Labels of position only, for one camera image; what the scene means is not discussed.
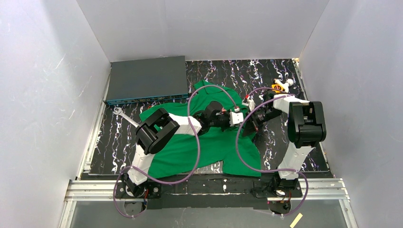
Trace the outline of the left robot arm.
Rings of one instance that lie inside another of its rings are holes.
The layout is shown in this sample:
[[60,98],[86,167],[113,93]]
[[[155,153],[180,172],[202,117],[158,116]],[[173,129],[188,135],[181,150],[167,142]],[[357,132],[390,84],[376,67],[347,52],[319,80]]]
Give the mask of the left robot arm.
[[142,197],[146,192],[147,173],[154,156],[160,152],[176,134],[201,136],[210,128],[219,127],[222,130],[230,128],[232,111],[224,109],[217,101],[210,102],[204,110],[197,111],[192,116],[178,116],[158,108],[141,123],[136,123],[122,112],[115,112],[135,127],[135,155],[133,167],[125,171],[121,181],[125,191],[134,198]]

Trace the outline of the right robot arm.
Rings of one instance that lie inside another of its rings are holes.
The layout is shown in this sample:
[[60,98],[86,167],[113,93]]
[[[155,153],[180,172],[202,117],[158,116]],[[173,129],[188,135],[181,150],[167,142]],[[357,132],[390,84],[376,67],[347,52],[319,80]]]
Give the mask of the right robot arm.
[[297,179],[307,155],[326,138],[323,105],[293,95],[268,95],[268,100],[248,112],[241,124],[242,135],[257,131],[263,123],[282,114],[288,116],[288,148],[275,172],[281,180]]

